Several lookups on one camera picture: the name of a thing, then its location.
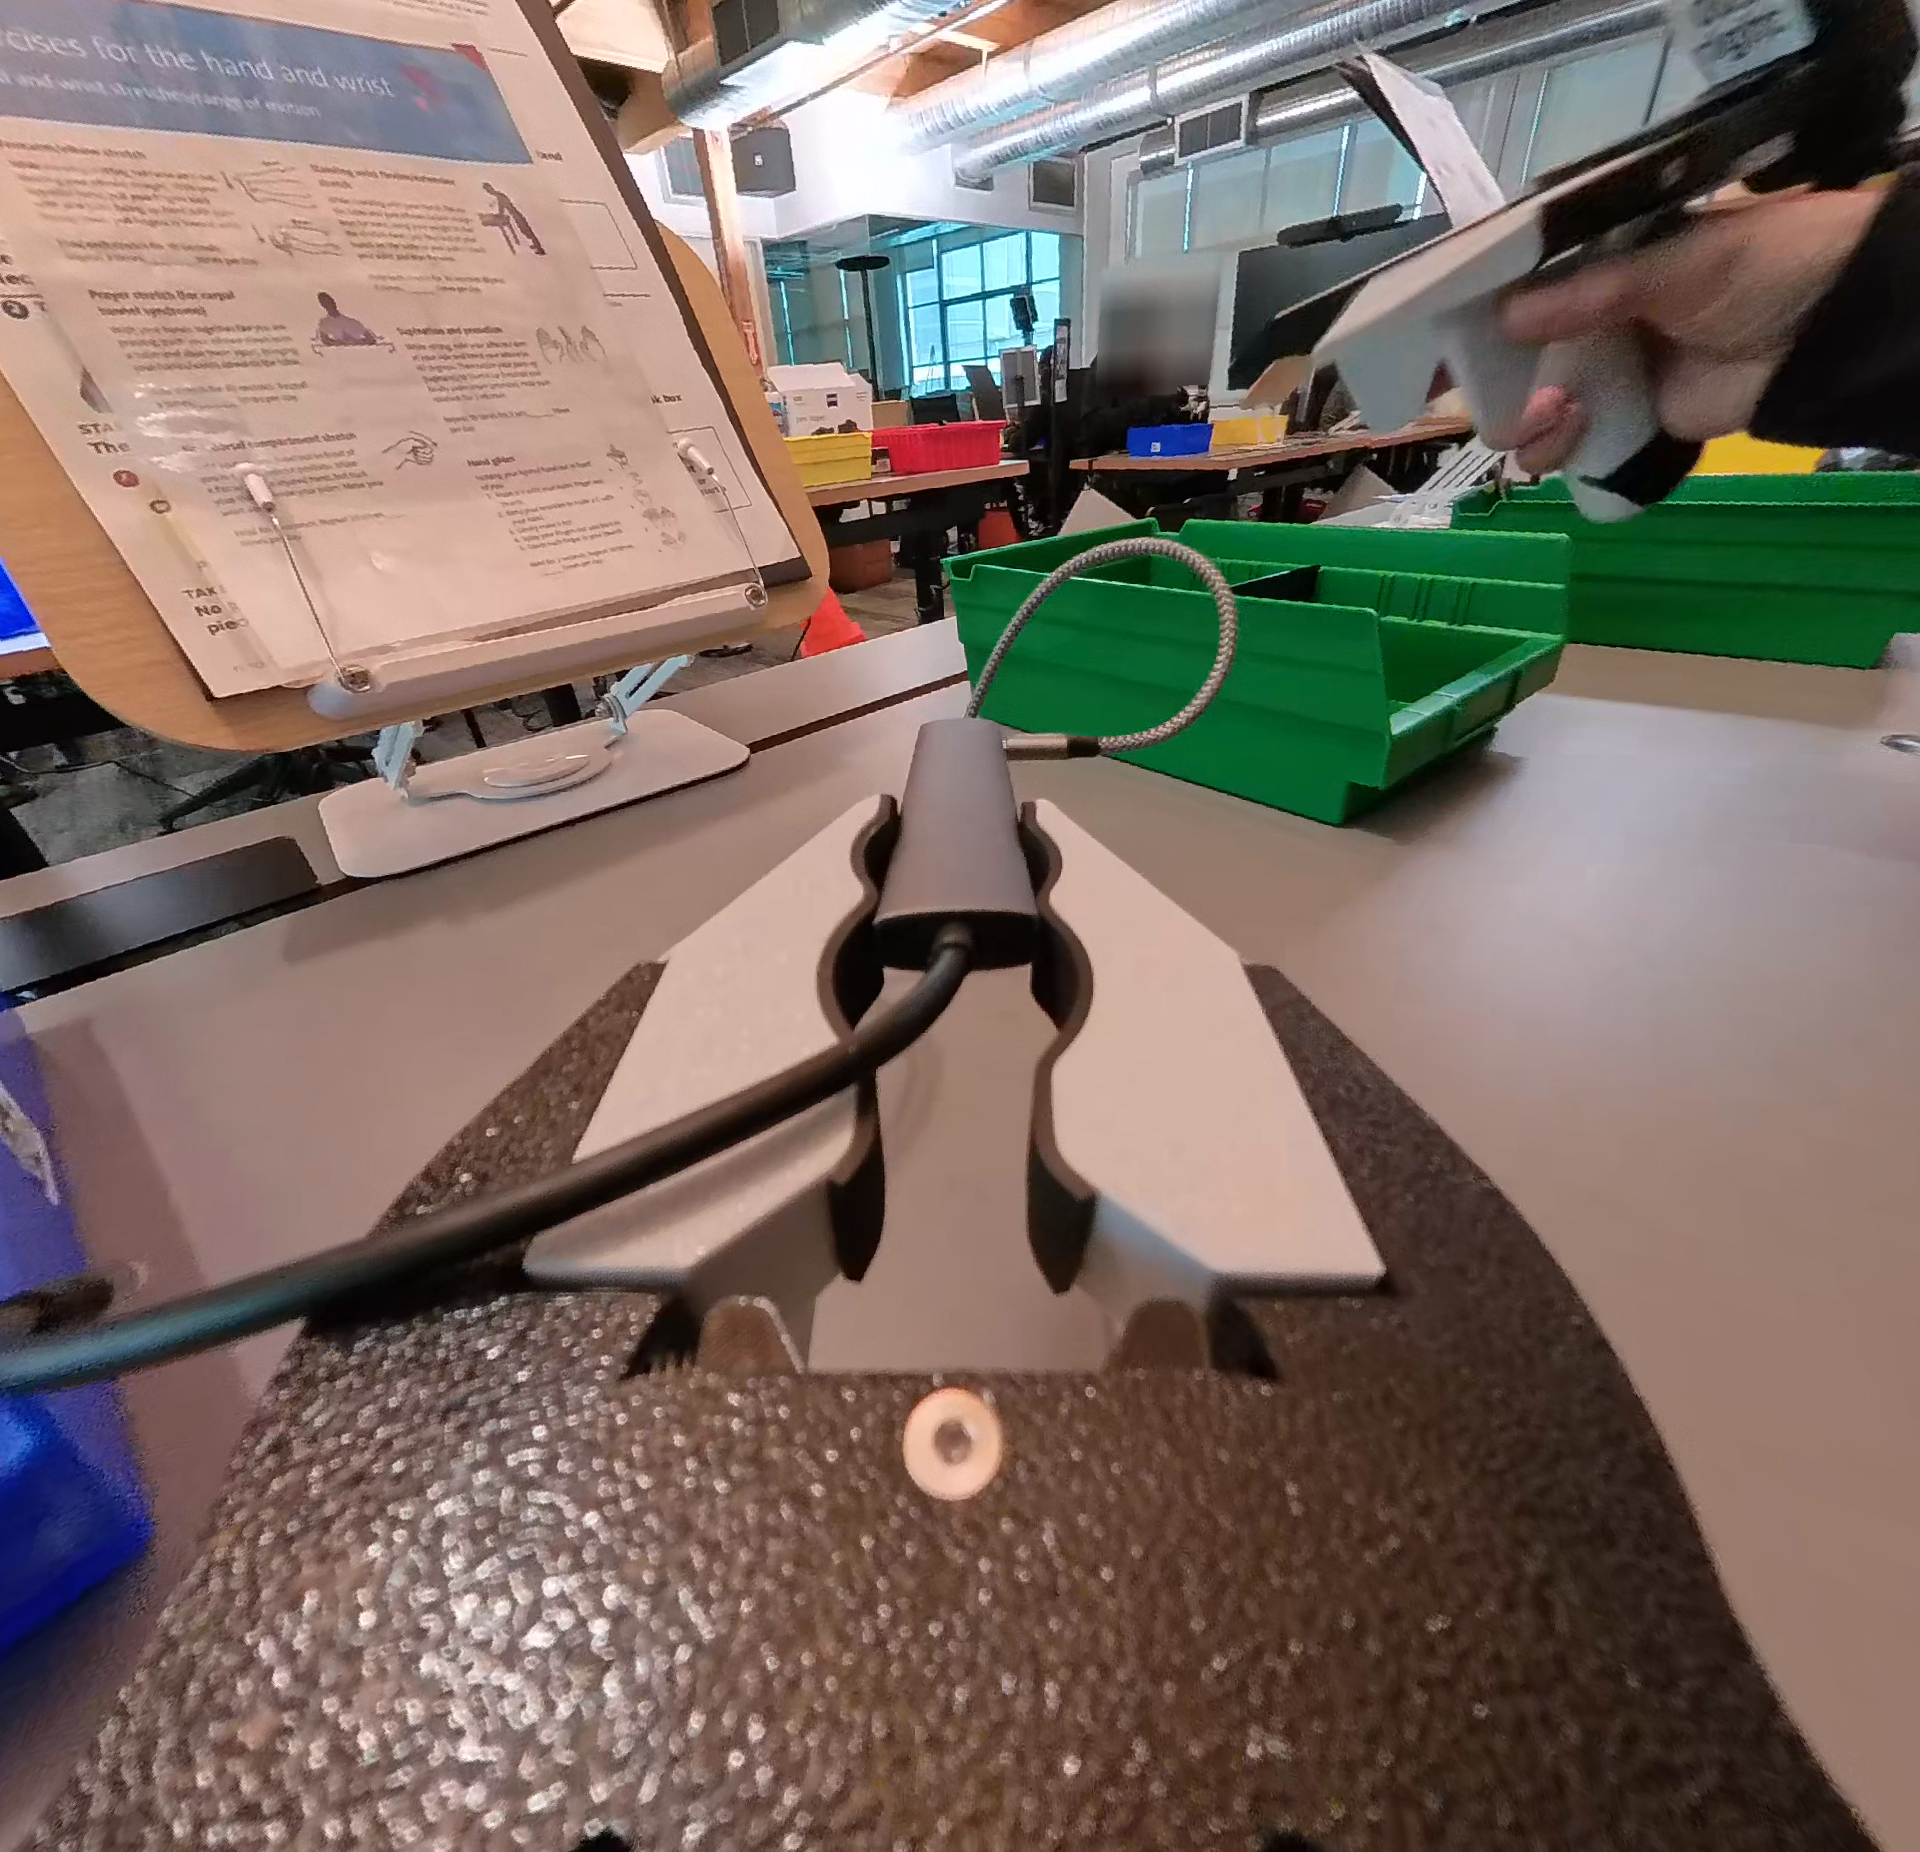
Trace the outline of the grey desk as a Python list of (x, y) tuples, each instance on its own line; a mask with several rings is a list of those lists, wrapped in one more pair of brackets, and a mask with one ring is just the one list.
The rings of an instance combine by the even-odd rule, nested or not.
[[(741, 773), (19, 1010), (77, 1220), (151, 1295), (362, 1235), (619, 975), (962, 702), (949, 624), (680, 712)], [(1916, 1847), (1916, 673), (1575, 645), (1359, 828), (1135, 769), (1026, 789), (1283, 969), (1500, 1187), (1618, 1350), (1725, 1593)]]

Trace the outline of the person's right forearm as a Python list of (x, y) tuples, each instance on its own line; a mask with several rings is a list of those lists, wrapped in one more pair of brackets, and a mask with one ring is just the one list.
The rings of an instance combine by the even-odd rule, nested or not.
[(1917, 168), (1890, 185), (1745, 430), (1796, 447), (1917, 457)]

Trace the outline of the white cardboard box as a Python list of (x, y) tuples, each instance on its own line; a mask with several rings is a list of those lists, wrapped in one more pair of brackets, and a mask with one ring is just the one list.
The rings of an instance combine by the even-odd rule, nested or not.
[(838, 362), (804, 362), (764, 371), (766, 400), (789, 439), (873, 430), (873, 386)]

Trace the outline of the grey USB hub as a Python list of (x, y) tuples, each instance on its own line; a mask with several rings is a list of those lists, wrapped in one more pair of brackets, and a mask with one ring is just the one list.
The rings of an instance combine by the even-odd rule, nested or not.
[(784, 1071), (528, 1184), (126, 1317), (5, 1337), (5, 1395), (94, 1384), (195, 1356), (524, 1246), (853, 1092), (930, 1031), (971, 969), (1019, 965), (1033, 949), (1035, 890), (1002, 734), (992, 724), (954, 719), (921, 730), (893, 832), (873, 939), (885, 968), (918, 973), (893, 1008), (844, 1031), (831, 1027), (825, 1048)]

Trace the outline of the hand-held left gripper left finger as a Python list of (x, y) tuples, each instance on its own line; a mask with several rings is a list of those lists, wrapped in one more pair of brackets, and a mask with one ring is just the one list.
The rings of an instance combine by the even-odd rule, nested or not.
[[(822, 1053), (876, 1004), (873, 908), (897, 827), (859, 800), (685, 934), (574, 1149), (584, 1162)], [(884, 1232), (876, 1080), (855, 1087), (530, 1241), (560, 1289), (616, 1287), (716, 1306), (816, 1306), (862, 1281)]]

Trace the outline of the wooden document stand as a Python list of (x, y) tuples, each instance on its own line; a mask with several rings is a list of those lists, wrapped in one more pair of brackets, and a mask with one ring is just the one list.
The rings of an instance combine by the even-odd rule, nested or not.
[[(605, 158), (622, 189), (622, 208), (636, 217), (655, 256), (673, 273), (666, 282), (667, 294), (688, 317), (690, 342), (725, 401), (725, 419), (734, 430), (734, 472), (741, 480), (753, 478), (764, 487), (804, 564), (804, 573), (797, 573), (763, 559), (768, 589), (746, 621), (679, 624), (666, 639), (647, 639), (639, 649), (595, 642), (588, 653), (625, 665), (652, 663), (652, 674), (659, 680), (676, 654), (766, 633), (799, 633), (828, 596), (828, 549), (808, 494), (763, 401), (755, 336), (738, 327), (732, 297), (711, 269), (679, 235), (652, 222), (615, 144), (612, 126), (604, 120), (546, 0), (516, 0), (516, 4), (530, 26), (537, 56), (555, 68), (591, 140)], [(441, 692), (419, 702), (363, 702), (362, 712), (336, 720), (318, 715), (296, 692), (214, 698), (192, 673), (184, 651), (160, 621), (156, 607), (138, 594), (121, 552), (107, 542), (97, 518), (84, 513), (82, 491), (66, 480), (52, 480), (54, 454), (30, 430), (29, 414), (17, 406), (10, 387), (5, 387), (5, 452), (8, 467), (21, 473), (5, 478), (5, 563), (52, 644), (52, 659), (94, 703), (167, 741), (234, 752), (291, 752), (373, 731), (400, 719), (433, 719), (588, 682), (582, 665), (584, 651), (555, 651), (544, 654), (540, 665), (513, 658), (506, 665), (456, 673), (444, 680)]]

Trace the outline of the printed instruction sheet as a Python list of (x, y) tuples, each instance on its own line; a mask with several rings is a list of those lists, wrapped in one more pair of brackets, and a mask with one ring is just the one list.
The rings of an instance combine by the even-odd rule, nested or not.
[(5, 379), (208, 698), (808, 579), (542, 0), (5, 0)]

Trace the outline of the long wooden table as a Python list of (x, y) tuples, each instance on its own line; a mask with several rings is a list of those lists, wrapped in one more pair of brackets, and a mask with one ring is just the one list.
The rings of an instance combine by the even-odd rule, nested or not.
[(999, 460), (928, 473), (871, 473), (808, 487), (808, 505), (828, 549), (884, 540), (914, 581), (916, 624), (938, 624), (947, 611), (947, 535), (977, 547), (978, 520), (1005, 506), (1009, 487), (1026, 478), (1024, 460)]

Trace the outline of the blue plastic bin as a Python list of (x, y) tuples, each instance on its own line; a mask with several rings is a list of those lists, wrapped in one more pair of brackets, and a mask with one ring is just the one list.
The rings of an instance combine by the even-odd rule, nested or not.
[[(52, 1106), (2, 998), (5, 1345), (107, 1308), (59, 1166)], [(113, 1384), (2, 1398), (2, 1649), (21, 1646), (136, 1561), (151, 1517)]]

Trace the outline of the person's right hand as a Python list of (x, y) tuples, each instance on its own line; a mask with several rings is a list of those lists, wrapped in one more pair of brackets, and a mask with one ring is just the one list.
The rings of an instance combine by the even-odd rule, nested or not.
[(1627, 337), (1659, 426), (1685, 441), (1725, 436), (1748, 426), (1890, 195), (1890, 181), (1871, 181), (1710, 203), (1631, 252), (1511, 286), (1500, 327), (1537, 348)]

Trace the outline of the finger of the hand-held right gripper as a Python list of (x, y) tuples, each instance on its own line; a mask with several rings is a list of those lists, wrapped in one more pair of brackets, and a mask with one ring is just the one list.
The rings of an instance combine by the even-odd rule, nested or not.
[(1510, 203), (1368, 271), (1313, 344), (1338, 372), (1431, 372), (1442, 317), (1521, 279), (1543, 256), (1538, 203)]
[(1462, 421), (1491, 447), (1517, 446), (1517, 358), (1491, 363), (1448, 362), (1414, 379), (1407, 369), (1386, 369), (1343, 358), (1338, 375), (1359, 424), (1368, 433), (1413, 430), (1433, 421)]

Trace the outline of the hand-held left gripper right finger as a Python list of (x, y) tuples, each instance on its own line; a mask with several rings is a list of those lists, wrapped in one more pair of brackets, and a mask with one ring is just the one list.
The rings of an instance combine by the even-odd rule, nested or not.
[(1026, 1241), (1098, 1306), (1372, 1292), (1386, 1277), (1250, 968), (1064, 809), (1035, 880)]

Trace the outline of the red plastic bin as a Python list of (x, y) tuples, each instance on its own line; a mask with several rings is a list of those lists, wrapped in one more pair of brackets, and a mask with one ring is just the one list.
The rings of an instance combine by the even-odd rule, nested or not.
[(947, 424), (906, 424), (873, 430), (873, 472), (926, 476), (977, 472), (1002, 460), (1002, 424), (965, 419)]

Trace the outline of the silver ceiling duct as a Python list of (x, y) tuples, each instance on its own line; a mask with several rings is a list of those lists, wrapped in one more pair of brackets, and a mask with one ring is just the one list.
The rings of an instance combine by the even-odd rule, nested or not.
[(1120, 0), (891, 106), (904, 149), (959, 183), (1133, 137), (1355, 45), (1426, 37), (1531, 0)]
[(711, 0), (708, 35), (660, 66), (675, 121), (723, 131), (804, 101), (893, 40), (971, 0)]

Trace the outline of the black computer monitor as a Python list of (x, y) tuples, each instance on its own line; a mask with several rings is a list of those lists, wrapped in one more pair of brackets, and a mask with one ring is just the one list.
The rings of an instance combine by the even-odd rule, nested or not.
[(1278, 359), (1308, 354), (1370, 273), (1448, 232), (1442, 217), (1431, 217), (1241, 252), (1231, 276), (1228, 387), (1247, 394)]

